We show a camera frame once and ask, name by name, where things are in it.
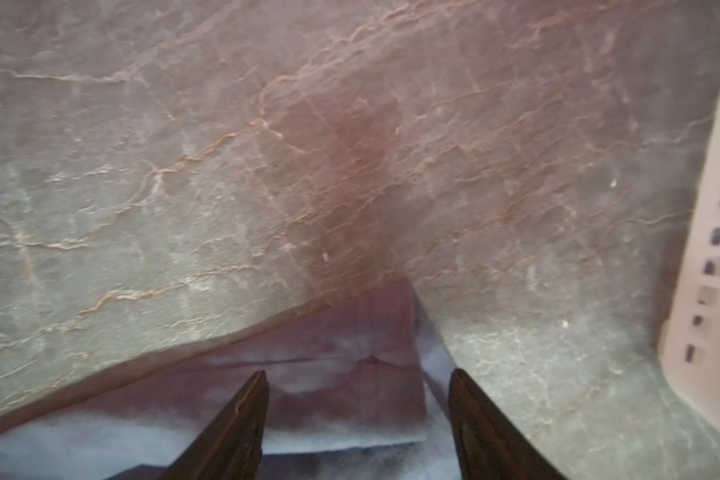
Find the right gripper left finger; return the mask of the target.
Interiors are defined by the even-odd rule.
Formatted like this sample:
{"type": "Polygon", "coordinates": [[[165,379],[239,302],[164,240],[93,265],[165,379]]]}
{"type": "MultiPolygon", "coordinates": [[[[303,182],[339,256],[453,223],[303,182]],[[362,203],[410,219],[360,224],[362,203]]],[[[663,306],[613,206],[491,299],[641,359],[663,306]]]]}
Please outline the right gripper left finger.
{"type": "Polygon", "coordinates": [[[269,398],[266,373],[262,370],[254,372],[159,478],[254,479],[262,460],[269,398]]]}

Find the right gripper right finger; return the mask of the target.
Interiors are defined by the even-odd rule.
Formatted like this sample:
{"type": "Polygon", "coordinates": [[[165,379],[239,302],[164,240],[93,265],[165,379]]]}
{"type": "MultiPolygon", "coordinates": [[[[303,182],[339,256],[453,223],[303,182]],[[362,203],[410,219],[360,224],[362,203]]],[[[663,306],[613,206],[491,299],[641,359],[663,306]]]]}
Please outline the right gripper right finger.
{"type": "Polygon", "coordinates": [[[463,369],[452,372],[448,413],[461,477],[468,480],[562,479],[463,369]]]}

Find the grey blue tank top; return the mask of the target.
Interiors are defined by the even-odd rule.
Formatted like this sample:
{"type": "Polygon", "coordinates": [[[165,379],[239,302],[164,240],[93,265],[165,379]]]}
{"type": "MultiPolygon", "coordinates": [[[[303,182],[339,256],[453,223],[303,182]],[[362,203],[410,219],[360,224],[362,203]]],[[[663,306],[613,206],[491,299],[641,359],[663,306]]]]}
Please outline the grey blue tank top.
{"type": "Polygon", "coordinates": [[[122,386],[80,383],[70,405],[0,432],[0,479],[154,479],[257,371],[259,478],[456,479],[453,367],[400,282],[122,386]]]}

